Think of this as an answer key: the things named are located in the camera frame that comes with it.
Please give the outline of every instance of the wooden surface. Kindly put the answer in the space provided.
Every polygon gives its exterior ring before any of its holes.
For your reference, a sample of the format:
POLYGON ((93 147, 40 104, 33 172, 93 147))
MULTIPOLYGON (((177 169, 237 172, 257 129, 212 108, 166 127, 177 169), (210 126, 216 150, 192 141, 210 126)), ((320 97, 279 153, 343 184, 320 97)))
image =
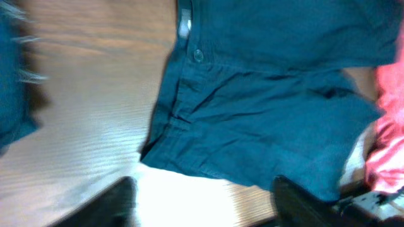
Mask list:
POLYGON ((138 163, 175 39, 175 2, 30 0, 30 68, 41 128, 0 159, 0 226, 46 226, 123 175, 138 181, 137 226, 249 226, 269 192, 138 163))

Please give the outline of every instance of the garment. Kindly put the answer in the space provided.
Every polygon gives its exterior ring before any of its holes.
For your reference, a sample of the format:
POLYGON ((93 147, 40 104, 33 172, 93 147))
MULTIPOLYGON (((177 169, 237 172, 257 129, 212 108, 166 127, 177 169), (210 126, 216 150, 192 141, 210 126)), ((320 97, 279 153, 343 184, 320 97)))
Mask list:
POLYGON ((376 150, 366 161, 367 183, 386 194, 404 190, 404 26, 399 42, 397 62, 377 69, 377 105, 385 114, 376 122, 376 150))
POLYGON ((20 81, 21 49, 13 40, 18 31, 12 17, 18 15, 16 10, 0 1, 0 155, 6 145, 36 129, 28 114, 26 86, 20 81))
POLYGON ((265 190, 285 175, 337 200, 356 138, 379 117, 340 69, 394 61, 396 1, 178 7, 179 34, 141 161, 265 190))

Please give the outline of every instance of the dark teal fabric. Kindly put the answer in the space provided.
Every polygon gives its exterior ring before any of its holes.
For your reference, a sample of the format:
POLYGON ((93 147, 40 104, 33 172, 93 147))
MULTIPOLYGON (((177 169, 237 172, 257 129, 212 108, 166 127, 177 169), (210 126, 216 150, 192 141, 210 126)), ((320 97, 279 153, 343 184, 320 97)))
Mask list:
POLYGON ((178 36, 141 160, 271 190, 285 175, 324 201, 379 112, 341 74, 395 59, 395 0, 179 0, 178 36))
POLYGON ((0 8, 0 155, 1 148, 36 129, 28 114, 25 84, 18 75, 20 47, 12 39, 16 28, 0 8))

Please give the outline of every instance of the button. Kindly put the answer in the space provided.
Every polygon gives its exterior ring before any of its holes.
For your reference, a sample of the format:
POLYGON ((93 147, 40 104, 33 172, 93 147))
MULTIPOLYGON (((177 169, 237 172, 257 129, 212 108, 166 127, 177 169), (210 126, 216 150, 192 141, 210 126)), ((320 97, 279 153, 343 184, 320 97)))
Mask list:
POLYGON ((194 51, 194 59, 196 62, 202 62, 203 61, 203 53, 202 50, 195 50, 194 51))

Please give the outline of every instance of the blue garment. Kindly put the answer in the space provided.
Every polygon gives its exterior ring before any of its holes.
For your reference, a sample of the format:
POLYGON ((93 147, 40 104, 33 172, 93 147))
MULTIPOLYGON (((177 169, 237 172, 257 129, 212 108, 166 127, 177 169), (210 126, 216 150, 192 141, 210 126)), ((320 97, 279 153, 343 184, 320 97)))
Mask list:
POLYGON ((25 84, 20 81, 21 50, 16 28, 0 8, 0 155, 1 148, 36 129, 28 114, 25 84))
POLYGON ((379 117, 340 69, 394 61, 400 5, 178 3, 179 31, 190 32, 177 36, 142 162, 266 190, 285 175, 337 200, 355 140, 379 117))

